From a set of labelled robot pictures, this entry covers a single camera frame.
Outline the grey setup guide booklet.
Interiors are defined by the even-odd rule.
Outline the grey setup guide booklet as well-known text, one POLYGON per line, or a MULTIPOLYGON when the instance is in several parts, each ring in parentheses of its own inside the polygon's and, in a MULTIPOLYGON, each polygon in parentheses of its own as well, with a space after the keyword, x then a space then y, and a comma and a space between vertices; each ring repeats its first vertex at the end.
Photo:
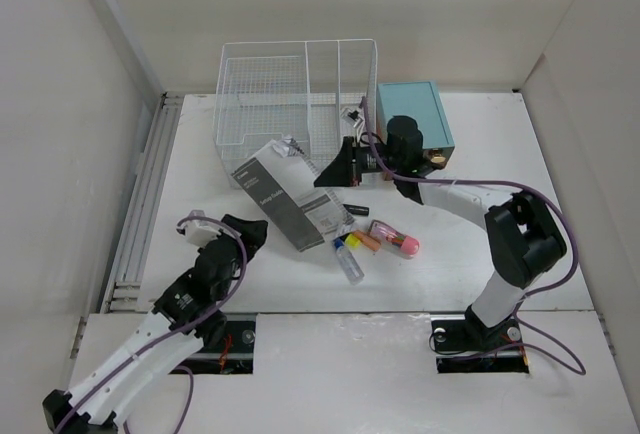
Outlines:
POLYGON ((268 141, 231 178, 298 252, 324 243, 319 228, 303 211, 304 205, 317 198, 312 172, 290 144, 268 141))

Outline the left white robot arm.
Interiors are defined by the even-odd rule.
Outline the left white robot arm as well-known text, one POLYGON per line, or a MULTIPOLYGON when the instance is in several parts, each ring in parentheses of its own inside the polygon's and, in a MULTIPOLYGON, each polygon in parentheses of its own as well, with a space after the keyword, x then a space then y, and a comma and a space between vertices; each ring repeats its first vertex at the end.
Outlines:
POLYGON ((193 266, 165 289, 106 361, 74 387, 45 397, 51 432, 119 432, 140 396, 191 355, 223 341, 227 319, 221 309, 266 243, 268 223, 229 214, 215 220, 194 210, 176 230, 198 248, 193 266))

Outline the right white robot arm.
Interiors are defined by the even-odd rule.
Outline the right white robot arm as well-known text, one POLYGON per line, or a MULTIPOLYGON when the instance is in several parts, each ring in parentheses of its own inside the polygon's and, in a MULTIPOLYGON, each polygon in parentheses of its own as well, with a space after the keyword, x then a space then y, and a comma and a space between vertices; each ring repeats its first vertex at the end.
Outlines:
POLYGON ((317 187, 356 187, 366 173, 390 173, 403 197, 447 211, 483 229, 494 272, 464 317, 434 330, 439 353, 487 352, 505 344, 511 319, 528 288, 567 252, 545 199, 527 188, 501 192, 493 186, 435 179, 442 169, 423 149, 423 135, 408 116, 394 116, 385 138, 364 132, 344 137, 334 160, 320 172, 317 187))

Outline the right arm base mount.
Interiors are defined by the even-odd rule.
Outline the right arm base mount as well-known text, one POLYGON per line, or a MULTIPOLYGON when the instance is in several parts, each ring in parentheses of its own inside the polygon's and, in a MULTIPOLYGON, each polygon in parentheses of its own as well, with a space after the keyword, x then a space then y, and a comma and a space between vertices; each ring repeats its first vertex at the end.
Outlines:
POLYGON ((429 347, 439 374, 528 374, 518 322, 508 318, 488 331, 475 331, 463 314, 431 318, 429 347))

